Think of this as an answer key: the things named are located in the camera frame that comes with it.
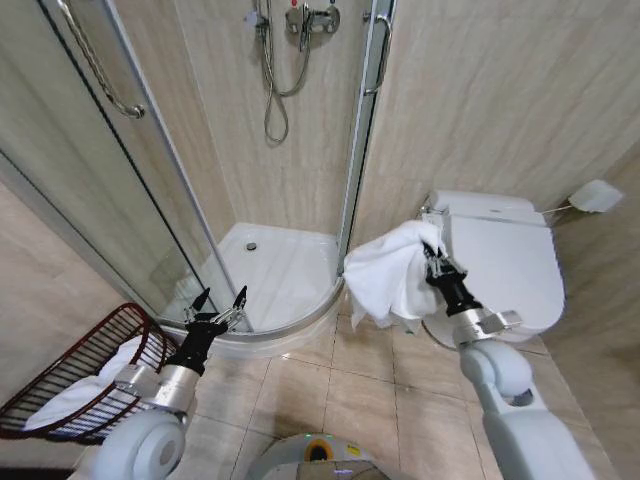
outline red wire basket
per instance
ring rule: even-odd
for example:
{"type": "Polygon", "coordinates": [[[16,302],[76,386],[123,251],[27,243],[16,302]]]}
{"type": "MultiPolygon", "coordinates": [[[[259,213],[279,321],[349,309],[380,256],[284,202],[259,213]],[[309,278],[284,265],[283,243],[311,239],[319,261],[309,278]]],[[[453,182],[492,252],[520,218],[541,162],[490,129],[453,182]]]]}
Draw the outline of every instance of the red wire basket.
{"type": "Polygon", "coordinates": [[[100,445],[123,419],[145,408],[138,397],[117,390],[114,384],[65,418],[33,430],[27,419],[55,395],[78,380],[96,375],[120,345],[141,336],[130,364],[147,365],[156,372],[176,351],[176,345],[135,303],[125,303],[82,337],[31,383],[0,408],[0,438],[44,438],[54,442],[100,445]]]}

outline white plastic cover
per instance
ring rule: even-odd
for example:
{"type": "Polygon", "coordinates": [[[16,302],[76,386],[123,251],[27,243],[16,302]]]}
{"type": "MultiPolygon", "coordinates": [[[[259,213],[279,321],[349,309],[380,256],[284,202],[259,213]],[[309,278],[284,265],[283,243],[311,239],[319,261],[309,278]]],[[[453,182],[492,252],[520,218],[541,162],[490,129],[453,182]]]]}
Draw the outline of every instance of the white plastic cover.
{"type": "Polygon", "coordinates": [[[530,336],[558,321],[564,286],[547,227],[445,217],[451,256],[469,271],[465,284],[493,311],[515,310],[530,336]]]}

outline white towel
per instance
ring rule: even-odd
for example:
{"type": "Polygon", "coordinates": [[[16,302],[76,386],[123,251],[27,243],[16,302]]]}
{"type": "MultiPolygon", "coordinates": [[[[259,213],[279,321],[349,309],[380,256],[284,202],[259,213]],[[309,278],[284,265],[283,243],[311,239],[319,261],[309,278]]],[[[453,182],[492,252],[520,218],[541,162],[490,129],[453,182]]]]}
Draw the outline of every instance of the white towel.
{"type": "Polygon", "coordinates": [[[95,375],[78,380],[31,415],[23,429],[34,430],[62,420],[96,398],[106,387],[107,384],[95,375]]]}
{"type": "MultiPolygon", "coordinates": [[[[120,345],[118,352],[104,364],[97,376],[91,375],[82,378],[52,397],[40,410],[27,419],[23,430],[34,430],[45,425],[51,425],[76,412],[100,395],[105,388],[113,383],[113,379],[122,370],[122,367],[131,361],[140,346],[141,340],[142,336],[138,335],[120,345]]],[[[149,336],[147,341],[157,344],[157,341],[152,336],[149,336]]],[[[111,402],[109,398],[102,400],[103,409],[107,412],[117,413],[122,409],[122,404],[117,400],[131,401],[131,397],[124,392],[114,391],[109,395],[116,401],[111,402]]]]}
{"type": "Polygon", "coordinates": [[[423,242],[446,253],[440,227],[419,220],[404,222],[344,259],[344,279],[352,295],[353,328],[365,313],[380,328],[402,320],[419,322],[437,309],[436,294],[425,281],[423,242]]]}

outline metal door handle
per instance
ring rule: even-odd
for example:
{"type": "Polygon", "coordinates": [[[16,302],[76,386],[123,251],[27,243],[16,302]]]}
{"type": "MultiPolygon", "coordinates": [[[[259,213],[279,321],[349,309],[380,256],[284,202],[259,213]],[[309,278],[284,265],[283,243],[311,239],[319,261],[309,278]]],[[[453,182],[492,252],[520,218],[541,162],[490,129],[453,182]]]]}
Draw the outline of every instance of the metal door handle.
{"type": "Polygon", "coordinates": [[[84,58],[89,62],[89,66],[91,67],[91,70],[93,71],[93,74],[106,97],[121,114],[130,118],[142,118],[145,114],[145,109],[142,105],[126,105],[118,98],[118,95],[115,93],[115,90],[109,81],[109,77],[107,77],[104,68],[100,64],[100,60],[98,59],[95,50],[91,46],[89,39],[73,13],[71,1],[58,0],[58,6],[60,7],[60,10],[62,10],[62,14],[64,15],[64,19],[67,21],[67,25],[69,25],[71,33],[76,39],[80,50],[82,50],[84,58]]]}
{"type": "Polygon", "coordinates": [[[365,95],[373,95],[378,92],[382,82],[384,82],[384,75],[387,72],[387,58],[389,57],[389,48],[391,47],[391,34],[393,33],[393,29],[391,28],[391,20],[386,15],[376,15],[374,23],[378,22],[382,22],[385,28],[384,51],[382,52],[382,60],[380,61],[378,81],[373,88],[367,88],[364,91],[365,95]]]}

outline beige floor tile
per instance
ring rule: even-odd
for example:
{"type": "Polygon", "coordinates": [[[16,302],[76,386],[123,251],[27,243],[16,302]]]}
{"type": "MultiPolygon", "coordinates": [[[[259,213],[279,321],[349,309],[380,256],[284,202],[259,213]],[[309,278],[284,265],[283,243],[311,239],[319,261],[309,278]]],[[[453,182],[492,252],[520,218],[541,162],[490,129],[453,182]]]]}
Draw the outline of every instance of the beige floor tile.
{"type": "Polygon", "coordinates": [[[424,329],[417,335],[393,327],[395,383],[464,398],[460,356],[435,342],[424,329]]]}
{"type": "Polygon", "coordinates": [[[0,439],[0,467],[71,469],[85,447],[73,442],[55,443],[39,438],[0,439]]]}
{"type": "Polygon", "coordinates": [[[235,360],[211,357],[198,382],[196,413],[247,427],[268,365],[268,358],[235,360]]]}
{"type": "Polygon", "coordinates": [[[332,370],[323,430],[356,443],[384,464],[399,466],[391,383],[332,370]]]}
{"type": "Polygon", "coordinates": [[[551,357],[523,352],[533,368],[533,378],[542,398],[562,421],[588,426],[588,422],[551,357]]]}
{"type": "Polygon", "coordinates": [[[396,386],[400,468],[417,479],[483,480],[465,402],[396,386]]]}
{"type": "Polygon", "coordinates": [[[535,337],[531,337],[529,340],[523,343],[514,343],[514,347],[516,347],[521,352],[529,352],[529,353],[537,353],[539,355],[549,355],[549,350],[547,350],[546,345],[542,341],[542,338],[539,335],[535,337]]]}
{"type": "Polygon", "coordinates": [[[476,389],[473,388],[473,384],[467,380],[467,377],[464,376],[462,372],[460,372],[460,388],[462,389],[462,397],[467,402],[479,403],[478,395],[476,394],[476,389]]]}
{"type": "Polygon", "coordinates": [[[287,353],[283,357],[330,367],[331,359],[333,358],[333,343],[336,338],[336,322],[337,319],[331,323],[329,328],[321,332],[304,347],[287,353]]]}
{"type": "Polygon", "coordinates": [[[247,430],[231,479],[245,480],[253,461],[260,457],[276,441],[270,435],[247,430]]]}
{"type": "Polygon", "coordinates": [[[379,329],[365,319],[354,332],[347,317],[338,319],[333,368],[393,382],[391,329],[379,329]]]}
{"type": "Polygon", "coordinates": [[[275,437],[321,431],[328,388],[328,368],[272,359],[250,428],[275,437]]]}
{"type": "Polygon", "coordinates": [[[467,411],[471,419],[473,438],[478,447],[485,480],[502,480],[502,473],[500,473],[496,457],[493,455],[493,450],[491,450],[491,445],[489,445],[489,439],[482,425],[482,407],[476,403],[467,403],[467,411]]]}
{"type": "Polygon", "coordinates": [[[349,290],[345,288],[344,293],[340,296],[340,300],[338,301],[340,302],[340,310],[338,310],[338,313],[340,313],[340,315],[350,317],[353,309],[351,307],[351,294],[349,293],[349,290]]]}
{"type": "Polygon", "coordinates": [[[590,427],[582,427],[570,423],[567,426],[571,430],[573,438],[578,442],[582,454],[591,465],[596,478],[598,480],[620,480],[593,430],[590,427]]]}
{"type": "Polygon", "coordinates": [[[231,478],[244,429],[195,415],[187,430],[187,446],[170,480],[231,478]]]}

